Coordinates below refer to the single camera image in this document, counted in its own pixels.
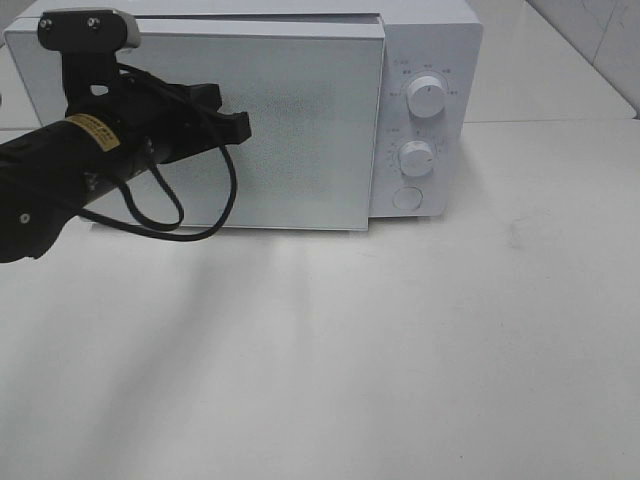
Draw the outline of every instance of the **white wall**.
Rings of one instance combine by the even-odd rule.
[[[618,2],[594,65],[640,111],[640,0]]]
[[[593,63],[618,0],[530,0]]]
[[[529,0],[640,111],[640,0]]]

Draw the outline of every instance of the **black cable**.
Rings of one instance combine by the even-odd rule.
[[[118,188],[118,190],[120,190],[120,193],[122,195],[125,205],[127,206],[127,209],[129,210],[129,213],[131,213],[131,216],[138,223],[140,223],[143,227],[149,228],[151,230],[158,230],[160,232],[170,232],[172,230],[177,229],[180,226],[180,224],[182,224],[182,221],[184,220],[184,208],[182,206],[182,203],[180,203],[180,200],[176,196],[175,192],[171,189],[171,187],[169,187],[169,185],[166,183],[164,178],[162,178],[162,175],[160,175],[160,172],[158,171],[158,169],[156,168],[155,172],[151,170],[151,173],[154,174],[154,177],[156,178],[156,180],[158,181],[158,183],[160,184],[164,192],[167,194],[167,196],[171,199],[174,206],[176,207],[176,210],[178,210],[178,221],[174,223],[161,223],[149,218],[144,213],[142,213],[138,208],[138,206],[136,205],[133,199],[133,194],[131,193],[131,189],[129,188],[129,185],[127,185],[127,183],[124,180],[122,180],[117,175],[112,175],[109,173],[101,173],[99,175],[100,177],[104,178],[108,182],[112,183],[115,187]]]
[[[9,183],[9,184],[13,185],[14,187],[18,187],[18,188],[20,188],[22,190],[26,190],[29,193],[35,195],[36,197],[51,203],[56,208],[64,210],[64,211],[66,211],[66,212],[68,212],[68,213],[70,213],[72,215],[77,215],[77,216],[86,218],[87,220],[90,220],[92,222],[99,223],[99,224],[105,225],[107,227],[115,228],[117,230],[122,230],[122,231],[125,231],[125,232],[128,232],[128,233],[132,233],[134,235],[147,237],[147,238],[155,238],[157,240],[167,240],[167,241],[175,241],[175,242],[195,242],[195,241],[198,241],[198,240],[204,240],[206,238],[211,237],[216,232],[218,232],[220,230],[220,228],[222,228],[222,226],[226,223],[227,219],[229,218],[229,215],[231,214],[231,210],[233,209],[233,205],[235,203],[236,195],[237,195],[237,192],[238,192],[238,179],[237,179],[237,175],[236,175],[236,170],[235,170],[235,167],[233,165],[233,160],[231,158],[231,155],[229,154],[229,151],[227,150],[226,145],[222,142],[220,136],[218,135],[218,132],[215,130],[215,127],[209,121],[209,118],[204,113],[206,111],[206,109],[201,107],[201,106],[199,106],[199,105],[197,105],[197,104],[195,104],[182,91],[180,91],[179,89],[177,89],[175,87],[172,87],[171,85],[163,82],[159,78],[156,78],[153,75],[151,75],[148,72],[145,72],[143,70],[139,70],[139,69],[137,69],[135,67],[131,67],[129,65],[123,65],[123,64],[119,64],[118,66],[119,66],[119,68],[121,70],[133,73],[134,74],[134,78],[136,78],[136,80],[139,80],[142,83],[148,85],[149,87],[154,88],[154,90],[156,90],[156,91],[159,90],[160,91],[159,93],[166,94],[167,96],[169,96],[169,97],[171,97],[171,98],[173,98],[175,100],[178,100],[178,101],[190,106],[191,108],[193,108],[194,111],[198,114],[198,116],[202,120],[202,123],[203,123],[203,125],[205,127],[205,130],[207,131],[209,136],[214,141],[214,144],[217,145],[217,147],[220,149],[220,152],[222,152],[222,157],[224,158],[225,165],[226,165],[227,170],[229,172],[229,180],[230,180],[229,196],[227,198],[227,202],[226,202],[225,207],[224,207],[224,209],[222,211],[222,214],[220,215],[218,220],[211,227],[206,228],[206,229],[204,229],[204,230],[202,230],[200,232],[197,232],[197,233],[185,234],[185,235],[176,235],[176,234],[172,234],[172,233],[167,233],[165,231],[150,230],[150,229],[146,229],[146,228],[143,228],[143,227],[140,227],[140,226],[137,226],[137,225],[131,225],[131,224],[128,224],[126,222],[122,222],[120,220],[116,220],[116,219],[114,219],[112,217],[107,217],[105,215],[99,214],[97,212],[94,212],[92,210],[88,210],[88,209],[83,208],[83,207],[78,207],[77,205],[73,204],[72,202],[69,202],[68,200],[65,200],[64,198],[58,197],[56,195],[51,195],[48,192],[41,191],[36,187],[33,187],[33,186],[31,186],[31,185],[29,185],[27,183],[23,183],[23,182],[21,182],[19,180],[16,180],[15,178],[12,178],[12,177],[10,177],[8,175],[5,175],[1,171],[0,171],[0,177],[6,183]],[[129,187],[126,185],[126,183],[122,182],[122,184],[124,184],[125,187],[126,187],[126,189],[124,189],[124,190],[125,191],[128,190],[129,194],[130,194]]]

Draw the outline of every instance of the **control knob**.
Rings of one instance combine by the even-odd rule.
[[[407,88],[407,105],[416,117],[430,118],[444,109],[446,96],[442,82],[427,75],[411,82]]]
[[[405,143],[398,152],[400,170],[408,177],[423,177],[433,170],[435,155],[426,142]]]

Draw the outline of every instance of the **control panel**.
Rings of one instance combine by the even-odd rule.
[[[482,28],[407,25],[385,33],[370,216],[441,215]]]

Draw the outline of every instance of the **cable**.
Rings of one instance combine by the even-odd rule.
[[[189,107],[191,107],[202,120],[205,130],[207,131],[207,133],[209,134],[209,136],[211,137],[215,145],[217,145],[217,147],[220,149],[225,165],[227,167],[227,171],[229,172],[230,188],[229,188],[229,196],[227,198],[227,202],[222,211],[222,214],[211,227],[206,228],[197,233],[185,234],[185,235],[176,235],[172,233],[167,233],[166,231],[151,230],[151,229],[143,228],[137,225],[131,225],[126,222],[116,220],[115,218],[112,218],[112,217],[107,217],[105,215],[99,214],[97,212],[88,210],[83,207],[78,207],[77,205],[73,204],[72,202],[69,202],[68,200],[65,200],[62,197],[58,197],[48,192],[39,190],[36,187],[33,187],[27,183],[23,183],[19,180],[16,180],[15,178],[5,175],[2,172],[0,172],[0,178],[2,178],[5,181],[5,183],[9,183],[14,187],[18,187],[22,190],[25,190],[35,195],[36,197],[53,204],[56,208],[64,210],[70,214],[73,214],[74,216],[77,215],[77,216],[86,218],[87,220],[91,220],[92,222],[99,223],[110,228],[115,228],[117,230],[122,230],[128,233],[132,233],[134,235],[138,235],[141,237],[154,238],[157,240],[174,241],[174,242],[195,242],[198,240],[204,240],[206,238],[211,237],[216,232],[218,232],[220,228],[222,228],[222,226],[226,223],[227,219],[229,218],[229,215],[231,214],[231,210],[233,209],[233,205],[235,203],[236,195],[238,192],[238,179],[237,179],[235,167],[233,165],[233,160],[231,158],[231,155],[229,154],[229,151],[227,150],[226,145],[222,142],[215,127],[209,121],[209,118],[205,114],[205,111],[207,111],[207,109],[195,104],[186,94],[184,94],[178,88],[175,88],[163,82],[162,80],[160,80],[157,77],[154,77],[148,72],[139,70],[129,65],[118,64],[118,66],[121,70],[128,71],[131,74],[133,74],[133,78],[153,88],[161,95],[168,96],[170,98],[178,100],[184,103],[185,105],[188,105]],[[166,184],[166,181],[164,181],[164,178],[162,178],[161,175],[157,177],[156,174],[154,173],[154,169],[150,168],[150,170],[151,170],[151,173],[154,175],[154,177],[156,177],[156,180],[158,180],[158,183],[160,183],[161,186],[163,186],[162,182],[164,182],[164,185],[167,186],[168,191],[165,190],[165,193],[167,193],[167,195],[170,196],[172,201],[175,198],[176,201],[174,201],[174,205],[176,206],[176,208],[178,208],[178,212],[180,215],[180,223],[181,223],[184,212],[182,210],[182,205],[180,204],[177,197],[175,196],[175,193],[173,192],[173,190],[171,190],[168,184]],[[148,217],[144,216],[142,212],[140,212],[137,209],[137,207],[135,206],[135,203],[133,202],[133,197],[131,196],[131,190],[129,189],[128,185],[126,185],[125,182],[118,179],[118,180],[115,180],[114,184],[116,185],[116,187],[118,187],[120,192],[123,194],[125,198],[125,202],[127,203],[127,207],[131,211],[134,218],[136,218],[137,213],[139,213],[141,218],[145,219],[145,222],[148,222],[149,224],[157,223],[149,219]],[[162,230],[162,229],[166,229],[169,224],[158,224],[158,225],[161,225],[162,227],[161,229],[158,229],[158,230]]]

